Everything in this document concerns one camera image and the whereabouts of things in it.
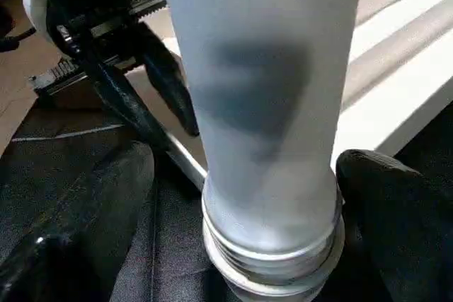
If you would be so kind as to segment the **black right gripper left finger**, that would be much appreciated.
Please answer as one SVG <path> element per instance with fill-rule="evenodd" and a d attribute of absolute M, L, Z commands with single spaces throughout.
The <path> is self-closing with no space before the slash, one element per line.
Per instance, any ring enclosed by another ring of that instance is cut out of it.
<path fill-rule="evenodd" d="M 154 179 L 131 141 L 81 175 L 1 264 L 2 301 L 109 301 Z"/>

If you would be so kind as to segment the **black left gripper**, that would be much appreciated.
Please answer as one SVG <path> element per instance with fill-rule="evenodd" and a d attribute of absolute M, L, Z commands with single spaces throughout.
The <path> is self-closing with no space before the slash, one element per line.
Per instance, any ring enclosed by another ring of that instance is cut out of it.
<path fill-rule="evenodd" d="M 31 78 L 33 90 L 41 95 L 54 83 L 79 73 L 58 33 L 58 26 L 79 32 L 83 28 L 107 25 L 116 19 L 139 18 L 165 5 L 166 0 L 30 0 L 30 22 L 34 30 L 64 55 L 56 67 Z M 185 132 L 192 137 L 198 136 L 193 103 L 179 64 L 143 22 L 137 24 L 137 59 L 144 65 L 151 85 Z M 167 134 L 121 70 L 103 62 L 92 62 L 91 83 L 109 110 L 133 128 L 142 141 L 160 153 L 169 150 Z"/>

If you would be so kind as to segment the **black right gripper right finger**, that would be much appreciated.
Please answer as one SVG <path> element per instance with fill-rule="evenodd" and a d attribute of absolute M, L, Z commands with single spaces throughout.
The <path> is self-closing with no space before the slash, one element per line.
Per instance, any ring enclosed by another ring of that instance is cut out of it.
<path fill-rule="evenodd" d="M 346 207 L 393 301 L 452 300 L 452 195 L 428 176 L 370 150 L 336 161 Z"/>

